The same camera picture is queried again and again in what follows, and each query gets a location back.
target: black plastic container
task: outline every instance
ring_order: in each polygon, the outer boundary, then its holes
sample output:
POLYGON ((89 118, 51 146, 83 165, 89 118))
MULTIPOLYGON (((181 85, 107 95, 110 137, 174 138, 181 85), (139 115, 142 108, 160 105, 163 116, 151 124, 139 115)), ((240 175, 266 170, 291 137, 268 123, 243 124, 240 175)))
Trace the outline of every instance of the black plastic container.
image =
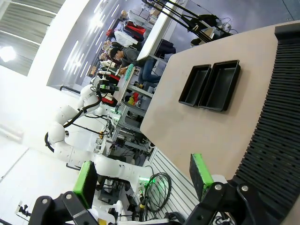
POLYGON ((239 60, 218 62, 212 67, 199 107, 227 110, 240 73, 239 60))
POLYGON ((194 66, 183 88, 179 102, 189 106, 198 106, 208 80, 210 64, 194 66))

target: white robotic arm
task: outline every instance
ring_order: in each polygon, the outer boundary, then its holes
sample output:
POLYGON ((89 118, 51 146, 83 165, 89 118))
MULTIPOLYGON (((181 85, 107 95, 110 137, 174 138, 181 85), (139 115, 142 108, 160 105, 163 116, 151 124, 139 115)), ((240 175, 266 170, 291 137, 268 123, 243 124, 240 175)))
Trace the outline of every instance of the white robotic arm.
POLYGON ((91 87, 92 85, 87 85, 81 91, 79 112, 70 106, 64 106, 56 114, 48 132, 48 139, 54 147, 54 154, 58 159, 78 167, 81 167, 85 161, 91 160, 99 175, 127 180, 133 191, 143 193, 144 185, 148 183, 147 180, 152 175, 151 168, 110 159, 94 152, 77 149, 65 142, 65 128, 70 125, 67 121, 82 117, 100 106, 100 100, 91 87))

